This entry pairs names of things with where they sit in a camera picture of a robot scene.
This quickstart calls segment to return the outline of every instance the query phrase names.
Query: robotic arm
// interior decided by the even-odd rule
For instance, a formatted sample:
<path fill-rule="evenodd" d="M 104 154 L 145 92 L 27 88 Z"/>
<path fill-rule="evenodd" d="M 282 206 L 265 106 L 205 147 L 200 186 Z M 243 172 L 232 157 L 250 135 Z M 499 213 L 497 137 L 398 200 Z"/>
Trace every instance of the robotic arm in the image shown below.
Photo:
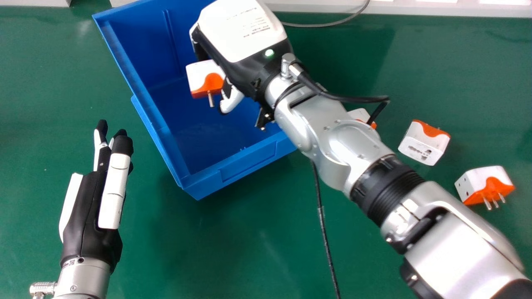
<path fill-rule="evenodd" d="M 59 220 L 61 274 L 57 282 L 32 284 L 33 299 L 105 299 L 122 254 L 118 226 L 133 170 L 133 141 L 126 131 L 119 130 L 109 143 L 106 135 L 107 122 L 100 120 L 94 130 L 93 172 L 74 173 L 66 191 Z"/>
<path fill-rule="evenodd" d="M 257 101 L 257 126 L 275 120 L 321 179 L 404 255 L 400 273 L 417 297 L 532 298 L 532 281 L 510 242 L 351 118 L 340 96 L 310 78 L 263 3 L 217 0 L 203 9 L 190 37 L 198 59 L 213 59 L 226 75 L 220 110 L 229 113 L 244 96 Z"/>

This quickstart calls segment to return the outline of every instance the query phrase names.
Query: metal prong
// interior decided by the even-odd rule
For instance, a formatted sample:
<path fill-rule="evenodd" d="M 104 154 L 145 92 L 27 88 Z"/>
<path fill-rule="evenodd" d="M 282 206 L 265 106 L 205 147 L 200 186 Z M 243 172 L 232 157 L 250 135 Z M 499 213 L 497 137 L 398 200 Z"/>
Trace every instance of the metal prong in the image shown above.
<path fill-rule="evenodd" d="M 207 92 L 207 97 L 209 98 L 209 106 L 214 108 L 214 100 L 212 99 L 211 92 Z"/>
<path fill-rule="evenodd" d="M 492 205 L 489 204 L 489 201 L 485 197 L 483 197 L 483 199 L 484 199 L 484 204 L 488 208 L 488 211 L 491 211 L 492 210 Z"/>

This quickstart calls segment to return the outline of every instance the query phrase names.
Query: blue bin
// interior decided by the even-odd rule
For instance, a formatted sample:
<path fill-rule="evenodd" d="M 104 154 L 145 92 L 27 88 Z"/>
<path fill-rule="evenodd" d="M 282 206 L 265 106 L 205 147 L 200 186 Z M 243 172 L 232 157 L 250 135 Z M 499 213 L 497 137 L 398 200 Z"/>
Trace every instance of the blue bin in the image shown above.
<path fill-rule="evenodd" d="M 191 97 L 188 30 L 210 2 L 148 0 L 93 16 L 176 183 L 197 200 L 295 150 L 276 124 L 254 127 L 251 99 L 221 115 Z"/>

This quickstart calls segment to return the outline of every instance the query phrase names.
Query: gray cable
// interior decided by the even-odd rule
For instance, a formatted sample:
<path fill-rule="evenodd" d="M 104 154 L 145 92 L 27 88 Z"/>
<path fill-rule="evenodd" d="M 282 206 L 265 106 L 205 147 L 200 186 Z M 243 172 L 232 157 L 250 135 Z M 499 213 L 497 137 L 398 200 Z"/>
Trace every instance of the gray cable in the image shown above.
<path fill-rule="evenodd" d="M 356 12 L 354 12 L 352 15 L 346 17 L 345 19 L 341 19 L 341 20 L 338 20 L 338 21 L 335 21 L 335 22 L 324 23 L 324 24 L 297 24 L 297 23 L 288 23 L 288 22 L 281 22 L 281 23 L 283 25 L 285 25 L 285 26 L 298 27 L 298 28 L 323 28 L 323 27 L 336 26 L 336 25 L 340 25 L 340 24 L 345 23 L 345 22 L 349 22 L 353 18 L 355 18 L 356 16 L 361 14 L 366 9 L 366 7 L 368 7 L 370 1 L 371 0 L 366 0 L 364 2 L 364 5 L 362 5 L 362 7 L 359 10 L 357 10 Z"/>

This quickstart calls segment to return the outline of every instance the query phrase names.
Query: black cable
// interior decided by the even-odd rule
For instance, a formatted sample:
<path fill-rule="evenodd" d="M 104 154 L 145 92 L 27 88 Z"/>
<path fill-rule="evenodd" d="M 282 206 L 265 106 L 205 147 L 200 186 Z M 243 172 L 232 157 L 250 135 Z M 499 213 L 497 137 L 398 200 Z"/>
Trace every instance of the black cable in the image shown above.
<path fill-rule="evenodd" d="M 346 17 L 344 19 L 338 20 L 338 21 L 330 22 L 330 23 L 324 23 L 324 24 L 297 24 L 297 23 L 288 23 L 288 22 L 281 22 L 281 23 L 283 25 L 285 25 L 285 26 L 298 27 L 298 28 L 323 28 L 323 27 L 336 26 L 336 25 L 343 24 L 345 22 L 349 22 L 353 18 L 355 18 L 356 16 L 361 14 L 366 9 L 366 7 L 368 7 L 369 2 L 370 2 L 370 0 L 366 0 L 364 2 L 364 4 L 362 5 L 362 7 L 359 10 L 357 10 L 356 12 L 352 13 L 350 16 L 348 16 L 348 17 Z"/>
<path fill-rule="evenodd" d="M 309 87 L 313 92 L 315 92 L 318 95 L 324 96 L 329 99 L 334 99 L 343 103 L 355 103 L 355 104 L 368 104 L 368 103 L 381 103 L 389 100 L 388 96 L 377 96 L 377 97 L 348 97 L 348 96 L 340 96 L 335 94 L 330 94 L 326 90 L 324 90 L 321 86 L 319 86 L 316 81 L 312 80 L 312 78 L 305 72 L 301 72 L 299 76 L 297 76 L 297 80 L 301 83 L 305 84 L 307 87 Z"/>
<path fill-rule="evenodd" d="M 321 236 L 323 237 L 323 245 L 325 247 L 325 253 L 327 255 L 327 262 L 329 262 L 329 269 L 331 271 L 332 284 L 334 285 L 334 291 L 336 299 L 341 299 L 340 288 L 338 287 L 338 280 L 336 280 L 336 272 L 334 270 L 333 258 L 331 257 L 331 250 L 329 248 L 329 240 L 327 239 L 327 231 L 325 230 L 325 217 L 323 215 L 323 205 L 321 204 L 321 191 L 320 191 L 320 179 L 318 177 L 318 169 L 314 161 L 310 161 L 312 164 L 312 171 L 314 172 L 314 185 L 316 186 L 316 198 L 318 199 L 318 217 L 320 218 Z"/>
<path fill-rule="evenodd" d="M 383 102 L 381 102 L 377 108 L 375 108 L 375 110 L 373 111 L 373 113 L 371 114 L 371 116 L 369 116 L 369 119 L 368 119 L 368 122 L 367 124 L 369 124 L 371 126 L 371 124 L 375 121 L 375 119 L 377 118 L 377 116 L 379 116 L 379 113 L 386 107 L 386 105 L 388 105 L 388 103 L 390 102 L 390 99 L 387 99 Z"/>

